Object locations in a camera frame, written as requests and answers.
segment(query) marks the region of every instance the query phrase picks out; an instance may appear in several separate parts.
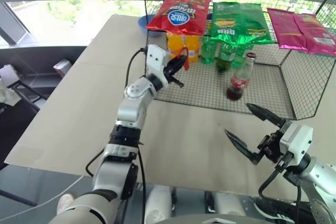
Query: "snack bag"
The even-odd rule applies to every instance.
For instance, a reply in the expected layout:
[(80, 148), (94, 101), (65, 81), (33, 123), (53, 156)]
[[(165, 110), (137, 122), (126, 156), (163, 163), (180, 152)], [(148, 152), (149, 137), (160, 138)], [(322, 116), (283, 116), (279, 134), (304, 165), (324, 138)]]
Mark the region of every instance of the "snack bag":
[(164, 0), (148, 30), (180, 35), (203, 35), (211, 0)]
[(271, 18), (279, 48), (308, 52), (307, 41), (295, 22), (293, 12), (280, 9), (267, 9)]
[(231, 46), (273, 43), (260, 4), (214, 3), (211, 37)]
[(295, 14), (294, 19), (307, 41), (309, 54), (336, 56), (336, 40), (316, 19), (315, 14)]

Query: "orange soda bottle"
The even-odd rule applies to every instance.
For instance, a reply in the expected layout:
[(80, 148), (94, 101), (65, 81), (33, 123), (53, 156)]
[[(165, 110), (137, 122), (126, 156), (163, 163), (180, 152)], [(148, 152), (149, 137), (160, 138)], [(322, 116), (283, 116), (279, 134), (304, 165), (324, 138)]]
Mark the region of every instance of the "orange soda bottle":
[(178, 34), (166, 33), (167, 47), (170, 59), (179, 55), (181, 49), (184, 47), (183, 36)]
[(188, 60), (189, 62), (198, 61), (198, 51), (199, 51), (200, 37), (197, 35), (187, 35), (185, 36), (185, 46), (188, 48)]

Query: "beige table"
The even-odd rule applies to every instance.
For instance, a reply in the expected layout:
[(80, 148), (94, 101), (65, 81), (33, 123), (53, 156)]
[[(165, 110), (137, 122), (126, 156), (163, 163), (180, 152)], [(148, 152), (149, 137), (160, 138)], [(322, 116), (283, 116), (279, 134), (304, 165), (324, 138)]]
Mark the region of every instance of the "beige table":
[[(132, 54), (145, 45), (137, 18), (112, 16), (55, 89), (6, 162), (13, 165), (85, 175), (85, 165), (109, 140), (122, 100), (125, 70)], [(143, 73), (144, 57), (130, 80)], [(315, 118), (311, 155), (336, 163), (336, 79), (331, 77)], [(141, 134), (148, 183), (256, 195), (271, 174), (271, 161), (252, 165), (228, 140), (237, 133), (252, 150), (276, 129), (269, 122), (239, 113), (153, 101)], [(296, 189), (278, 177), (273, 197), (295, 198)]]

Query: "wire mesh basket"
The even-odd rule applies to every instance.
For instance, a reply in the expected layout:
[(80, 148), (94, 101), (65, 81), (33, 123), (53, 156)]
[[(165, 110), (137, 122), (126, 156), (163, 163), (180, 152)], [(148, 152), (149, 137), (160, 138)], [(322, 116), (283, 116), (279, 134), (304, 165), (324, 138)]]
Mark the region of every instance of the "wire mesh basket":
[[(145, 0), (146, 13), (155, 14), (162, 1)], [(253, 48), (257, 60), (243, 97), (238, 101), (226, 98), (225, 91), (229, 87), (233, 69), (219, 74), (214, 65), (197, 62), (190, 63), (189, 71), (176, 74), (176, 77), (185, 83), (184, 88), (170, 85), (166, 90), (159, 92), (157, 99), (241, 113), (249, 113), (245, 103), (250, 102), (291, 120), (315, 116), (335, 58), (279, 49), (267, 8), (315, 13), (323, 26), (335, 36), (336, 0), (213, 0), (222, 1), (260, 3), (275, 41), (274, 44), (257, 45)], [(155, 38), (148, 36), (147, 44), (157, 44), (166, 48), (166, 36), (164, 33)]]

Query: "blue bowl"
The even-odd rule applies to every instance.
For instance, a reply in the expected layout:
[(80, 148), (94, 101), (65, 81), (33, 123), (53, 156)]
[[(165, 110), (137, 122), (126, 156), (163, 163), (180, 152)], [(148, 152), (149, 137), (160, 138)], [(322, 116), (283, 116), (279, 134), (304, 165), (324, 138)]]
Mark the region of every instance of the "blue bowl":
[[(147, 16), (148, 16), (148, 22), (150, 22), (154, 18), (155, 14), (148, 14)], [(142, 33), (145, 34), (145, 35), (147, 35), (147, 29), (146, 29), (147, 20), (146, 20), (146, 16), (143, 16), (143, 17), (139, 18), (138, 24), (140, 26), (140, 29), (141, 29)], [(149, 36), (150, 37), (157, 37), (160, 34), (161, 34), (160, 31), (150, 31), (149, 32)]]

